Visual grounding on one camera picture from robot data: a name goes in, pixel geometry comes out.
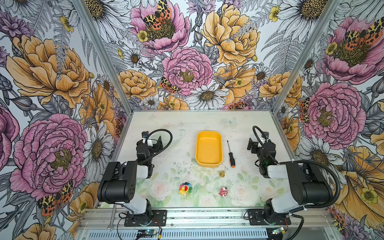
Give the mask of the black orange handle screwdriver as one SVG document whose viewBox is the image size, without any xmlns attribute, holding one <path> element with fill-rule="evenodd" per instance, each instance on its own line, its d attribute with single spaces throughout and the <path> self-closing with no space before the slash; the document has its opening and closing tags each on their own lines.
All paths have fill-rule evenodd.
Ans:
<svg viewBox="0 0 384 240">
<path fill-rule="evenodd" d="M 235 168 L 236 167 L 236 161 L 235 161 L 233 152 L 231 151 L 229 141 L 227 141 L 227 145 L 228 145 L 228 148 L 229 148 L 229 159 L 230 159 L 231 167 Z"/>
</svg>

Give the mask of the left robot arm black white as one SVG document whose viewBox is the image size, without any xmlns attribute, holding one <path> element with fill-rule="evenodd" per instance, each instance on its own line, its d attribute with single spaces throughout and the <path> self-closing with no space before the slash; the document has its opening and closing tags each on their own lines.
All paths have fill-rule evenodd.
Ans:
<svg viewBox="0 0 384 240">
<path fill-rule="evenodd" d="M 139 226 L 148 226 L 154 219 L 150 201 L 136 192 L 136 186 L 138 180 L 152 177 L 153 158 L 164 149 L 161 137 L 151 138 L 159 131 L 142 132 L 136 146 L 136 160 L 108 163 L 97 191 L 99 202 L 127 209 L 127 221 Z"/>
</svg>

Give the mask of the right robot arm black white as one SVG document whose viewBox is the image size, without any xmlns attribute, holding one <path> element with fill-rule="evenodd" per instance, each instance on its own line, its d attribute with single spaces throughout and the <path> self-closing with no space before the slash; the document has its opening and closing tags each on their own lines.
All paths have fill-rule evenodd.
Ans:
<svg viewBox="0 0 384 240">
<path fill-rule="evenodd" d="M 337 181 L 332 190 L 322 173 L 331 173 L 329 167 L 307 160 L 278 162 L 275 159 L 276 145 L 268 139 L 267 132 L 255 140 L 249 139 L 247 149 L 257 155 L 255 165 L 261 176 L 270 180 L 286 180 L 289 184 L 284 194 L 267 199 L 264 207 L 246 211 L 244 217 L 250 225 L 289 225 L 290 216 L 294 213 L 327 208 L 339 198 L 340 182 Z"/>
</svg>

